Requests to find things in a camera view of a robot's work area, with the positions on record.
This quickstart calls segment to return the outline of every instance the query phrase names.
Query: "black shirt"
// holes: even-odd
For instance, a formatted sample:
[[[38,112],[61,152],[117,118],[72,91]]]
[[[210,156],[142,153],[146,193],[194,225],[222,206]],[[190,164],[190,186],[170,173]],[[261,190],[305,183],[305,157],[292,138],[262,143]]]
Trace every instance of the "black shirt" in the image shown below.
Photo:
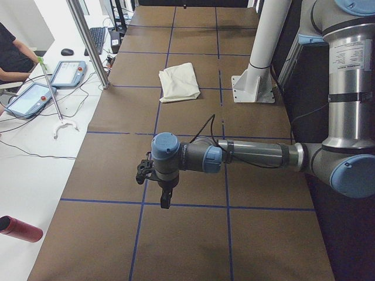
[[[0,67],[6,72],[29,72],[34,62],[21,53],[13,41],[16,37],[0,22]]]

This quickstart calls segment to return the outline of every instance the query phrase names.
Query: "white table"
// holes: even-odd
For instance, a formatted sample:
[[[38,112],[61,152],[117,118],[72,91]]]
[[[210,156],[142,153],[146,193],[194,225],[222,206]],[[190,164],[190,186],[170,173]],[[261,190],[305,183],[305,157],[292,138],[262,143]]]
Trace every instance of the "white table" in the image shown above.
[[[87,22],[89,26],[102,26],[103,18],[87,18]],[[107,32],[104,50],[110,50],[109,42],[110,36]],[[73,49],[74,55],[61,56],[60,51],[64,48]],[[84,80],[86,80],[90,73],[94,72],[94,67],[89,57],[83,55],[84,49],[84,45],[78,36],[73,36],[69,39],[69,42],[66,39],[55,40],[43,57],[48,73],[52,73],[61,60],[84,60],[87,63],[87,72],[84,77]],[[106,57],[107,52],[103,51],[101,61],[104,61]],[[38,65],[30,77],[42,74],[42,69]],[[37,82],[46,84],[44,78],[37,80]],[[22,148],[29,153],[76,157],[86,134],[87,125],[91,121],[102,92],[102,86],[96,74],[82,88],[88,92],[87,99],[74,117],[66,118],[75,121],[79,131],[72,126],[68,126],[59,129],[58,138],[53,139],[53,126],[59,120],[55,114],[38,116],[19,129],[2,133],[0,140]],[[71,92],[72,90],[58,90],[56,98],[59,100]],[[73,115],[86,95],[84,91],[78,89],[72,95],[59,101],[62,114]],[[53,113],[56,113],[53,104],[46,107],[42,112],[43,115]],[[4,112],[0,121],[11,118]],[[25,122],[18,119],[0,122],[0,131],[15,128]],[[74,160],[27,156],[20,150],[0,143],[2,179],[0,185],[0,217],[3,215],[15,217],[41,228],[46,234],[73,165]],[[33,244],[0,235],[1,275],[6,276],[6,279],[10,281],[26,280],[35,263],[44,237],[45,235],[39,242]]]

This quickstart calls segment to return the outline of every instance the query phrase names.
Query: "red can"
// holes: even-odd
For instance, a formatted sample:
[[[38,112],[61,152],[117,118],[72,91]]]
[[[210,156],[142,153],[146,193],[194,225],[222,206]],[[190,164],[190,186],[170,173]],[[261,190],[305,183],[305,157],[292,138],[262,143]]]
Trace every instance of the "red can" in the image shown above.
[[[43,230],[6,215],[0,218],[0,234],[34,243],[43,237]]]

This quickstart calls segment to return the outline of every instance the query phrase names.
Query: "computer mouse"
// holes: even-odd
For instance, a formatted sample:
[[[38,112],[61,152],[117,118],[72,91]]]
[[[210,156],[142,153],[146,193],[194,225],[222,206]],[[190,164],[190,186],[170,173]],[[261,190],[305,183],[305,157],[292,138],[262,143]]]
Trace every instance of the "computer mouse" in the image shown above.
[[[72,55],[74,55],[74,51],[72,49],[62,49],[61,55],[62,56],[72,56]]]

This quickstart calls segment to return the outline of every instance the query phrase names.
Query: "folded towel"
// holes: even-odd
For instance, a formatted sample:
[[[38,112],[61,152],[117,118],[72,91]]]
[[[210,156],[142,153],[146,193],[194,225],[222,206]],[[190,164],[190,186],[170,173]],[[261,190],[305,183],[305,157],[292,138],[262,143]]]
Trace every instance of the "folded towel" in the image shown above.
[[[160,102],[193,100],[200,94],[193,65],[184,63],[159,72],[163,88]]]

